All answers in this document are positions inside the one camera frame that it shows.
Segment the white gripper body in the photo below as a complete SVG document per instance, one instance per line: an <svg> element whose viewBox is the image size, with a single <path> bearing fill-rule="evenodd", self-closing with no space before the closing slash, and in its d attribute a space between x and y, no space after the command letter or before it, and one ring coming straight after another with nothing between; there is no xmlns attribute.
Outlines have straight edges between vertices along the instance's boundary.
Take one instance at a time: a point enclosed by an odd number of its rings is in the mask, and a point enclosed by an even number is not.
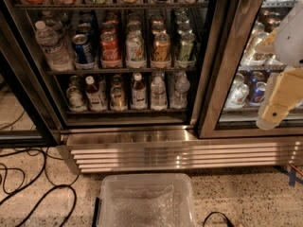
<svg viewBox="0 0 303 227"><path fill-rule="evenodd" d="M258 128L262 130L271 130L279 125L279 122L275 120L275 117L272 113L266 113L266 109L269 107L270 102L269 99L275 89L276 80L278 77L278 73L271 73L270 77L266 82L266 89L264 93L264 99L261 102L258 109L258 117L256 120L256 125Z"/></svg>

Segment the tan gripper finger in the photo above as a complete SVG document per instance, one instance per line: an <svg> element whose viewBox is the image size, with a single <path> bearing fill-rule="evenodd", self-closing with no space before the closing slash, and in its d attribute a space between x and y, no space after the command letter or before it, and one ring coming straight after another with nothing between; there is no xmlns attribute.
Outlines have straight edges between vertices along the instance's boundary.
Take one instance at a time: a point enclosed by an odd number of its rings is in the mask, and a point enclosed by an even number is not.
<svg viewBox="0 0 303 227"><path fill-rule="evenodd" d="M302 99L303 70L289 67L278 75L266 113L272 113L280 123Z"/></svg>
<svg viewBox="0 0 303 227"><path fill-rule="evenodd" d="M259 44L256 45L256 51L259 53L274 53L274 44L278 28L272 30Z"/></svg>

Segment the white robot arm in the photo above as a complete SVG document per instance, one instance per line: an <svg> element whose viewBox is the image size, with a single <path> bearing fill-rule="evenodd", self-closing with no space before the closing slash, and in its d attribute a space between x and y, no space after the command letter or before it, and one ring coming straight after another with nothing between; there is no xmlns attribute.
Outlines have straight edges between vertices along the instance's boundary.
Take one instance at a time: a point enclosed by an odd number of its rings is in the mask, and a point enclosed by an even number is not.
<svg viewBox="0 0 303 227"><path fill-rule="evenodd" d="M282 73L272 73L269 77L258 109L256 125L271 130L303 99L303 1L295 4L256 50L275 54L286 65Z"/></svg>

